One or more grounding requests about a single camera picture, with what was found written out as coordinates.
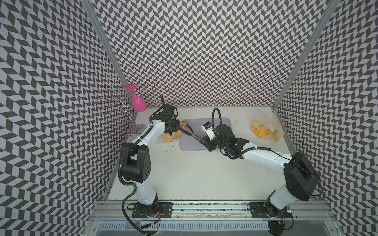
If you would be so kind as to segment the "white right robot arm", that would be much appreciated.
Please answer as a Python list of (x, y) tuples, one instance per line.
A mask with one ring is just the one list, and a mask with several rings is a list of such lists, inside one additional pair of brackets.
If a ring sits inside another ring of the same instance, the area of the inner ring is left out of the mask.
[(320, 175), (303, 153), (280, 153), (268, 147), (259, 147), (246, 139), (236, 138), (226, 124), (214, 126), (207, 122), (201, 129), (206, 136), (199, 141), (212, 152), (223, 151), (231, 160), (243, 159), (260, 163), (283, 175), (285, 184), (274, 190), (263, 204), (265, 212), (275, 217), (286, 206), (296, 200), (306, 202), (320, 186)]

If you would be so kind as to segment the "clear bag yellow chick print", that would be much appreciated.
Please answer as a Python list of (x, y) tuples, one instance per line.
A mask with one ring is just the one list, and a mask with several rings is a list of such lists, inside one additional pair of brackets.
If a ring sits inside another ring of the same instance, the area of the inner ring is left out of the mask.
[(165, 131), (163, 132), (163, 134), (161, 134), (158, 139), (157, 139), (157, 143), (158, 144), (163, 144), (163, 143), (172, 143), (174, 141), (178, 141), (182, 138), (182, 131), (181, 131), (181, 128), (183, 128), (185, 131), (188, 131), (189, 130), (189, 123), (188, 121), (183, 121), (183, 122), (180, 122), (180, 125), (178, 125), (178, 122), (179, 120), (177, 121), (168, 121), (168, 122), (165, 122), (165, 130), (168, 129), (169, 131), (172, 131), (173, 129), (176, 129), (175, 132), (171, 132), (171, 133), (165, 133)]

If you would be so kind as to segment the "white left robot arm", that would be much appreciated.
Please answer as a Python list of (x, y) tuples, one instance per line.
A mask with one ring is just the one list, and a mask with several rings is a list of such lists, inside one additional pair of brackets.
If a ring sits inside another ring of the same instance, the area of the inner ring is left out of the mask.
[(119, 182), (132, 186), (138, 196), (138, 203), (153, 207), (158, 204), (158, 194), (147, 179), (152, 170), (149, 148), (162, 134), (172, 135), (179, 131), (178, 111), (173, 105), (161, 105), (149, 116), (150, 124), (131, 142), (123, 143), (117, 171)]

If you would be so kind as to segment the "clear resealable bag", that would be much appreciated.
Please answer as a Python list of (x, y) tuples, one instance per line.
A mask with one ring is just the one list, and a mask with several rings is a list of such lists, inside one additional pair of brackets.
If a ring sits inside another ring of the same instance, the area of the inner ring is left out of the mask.
[(274, 142), (278, 142), (284, 135), (280, 120), (276, 116), (272, 116), (268, 119), (267, 128), (270, 130), (267, 138)]

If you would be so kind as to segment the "steel black-tipped tongs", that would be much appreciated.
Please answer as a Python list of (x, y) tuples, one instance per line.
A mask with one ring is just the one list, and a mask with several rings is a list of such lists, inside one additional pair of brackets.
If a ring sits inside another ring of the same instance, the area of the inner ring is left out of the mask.
[(201, 136), (195, 134), (194, 130), (192, 129), (192, 127), (188, 123), (181, 123), (180, 126), (181, 126), (181, 131), (184, 134), (191, 136), (191, 137), (195, 138), (196, 140), (198, 140), (200, 142), (203, 141), (203, 138)]

